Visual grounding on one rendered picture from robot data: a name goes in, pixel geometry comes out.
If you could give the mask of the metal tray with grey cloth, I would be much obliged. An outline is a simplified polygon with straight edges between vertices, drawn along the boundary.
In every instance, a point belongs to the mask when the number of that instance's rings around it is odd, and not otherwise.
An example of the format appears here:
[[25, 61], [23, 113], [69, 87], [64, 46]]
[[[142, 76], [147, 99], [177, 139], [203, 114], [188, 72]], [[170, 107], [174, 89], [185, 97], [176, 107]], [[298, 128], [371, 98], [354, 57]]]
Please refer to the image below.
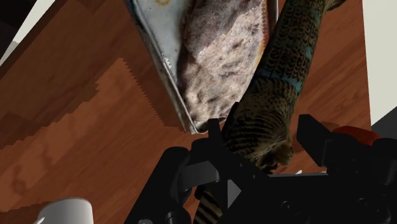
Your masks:
[[225, 120], [259, 63], [278, 0], [124, 0], [183, 128]]

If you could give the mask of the white cup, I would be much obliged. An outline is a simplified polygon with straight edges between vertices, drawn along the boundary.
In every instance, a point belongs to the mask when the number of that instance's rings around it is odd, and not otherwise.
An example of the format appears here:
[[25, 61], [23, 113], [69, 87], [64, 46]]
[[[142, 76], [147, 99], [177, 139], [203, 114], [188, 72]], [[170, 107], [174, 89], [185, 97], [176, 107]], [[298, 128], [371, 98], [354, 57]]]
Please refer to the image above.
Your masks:
[[79, 197], [55, 200], [40, 210], [33, 224], [94, 224], [92, 205]]

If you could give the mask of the red round object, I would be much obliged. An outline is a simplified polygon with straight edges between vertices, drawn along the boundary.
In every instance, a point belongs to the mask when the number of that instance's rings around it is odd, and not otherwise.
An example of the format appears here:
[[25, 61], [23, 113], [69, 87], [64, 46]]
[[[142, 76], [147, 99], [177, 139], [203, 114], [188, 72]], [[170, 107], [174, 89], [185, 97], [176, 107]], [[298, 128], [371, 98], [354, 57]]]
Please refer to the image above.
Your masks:
[[348, 125], [337, 127], [336, 129], [333, 130], [333, 132], [350, 135], [355, 139], [357, 139], [360, 143], [367, 144], [370, 146], [373, 144], [375, 140], [381, 138], [378, 134], [376, 134], [371, 130], [361, 129], [358, 127], [352, 127]]

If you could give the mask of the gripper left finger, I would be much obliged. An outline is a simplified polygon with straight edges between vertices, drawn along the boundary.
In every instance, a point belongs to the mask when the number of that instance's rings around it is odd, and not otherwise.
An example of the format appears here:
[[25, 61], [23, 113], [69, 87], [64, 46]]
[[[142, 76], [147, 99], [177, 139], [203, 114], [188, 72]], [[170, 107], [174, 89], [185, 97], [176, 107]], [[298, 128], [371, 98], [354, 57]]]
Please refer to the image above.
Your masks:
[[212, 194], [222, 210], [218, 224], [260, 224], [264, 209], [254, 202], [267, 175], [223, 145], [217, 120], [209, 135], [186, 149], [167, 148], [123, 224], [192, 224], [184, 208], [192, 188]]

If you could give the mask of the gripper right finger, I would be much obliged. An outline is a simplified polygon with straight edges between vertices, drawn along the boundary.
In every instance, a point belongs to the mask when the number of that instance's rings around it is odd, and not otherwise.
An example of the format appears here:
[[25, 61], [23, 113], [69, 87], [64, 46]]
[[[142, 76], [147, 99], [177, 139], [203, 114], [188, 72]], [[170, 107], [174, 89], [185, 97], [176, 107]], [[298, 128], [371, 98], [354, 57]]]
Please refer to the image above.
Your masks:
[[326, 168], [315, 224], [397, 224], [397, 139], [365, 144], [300, 115], [296, 138]]

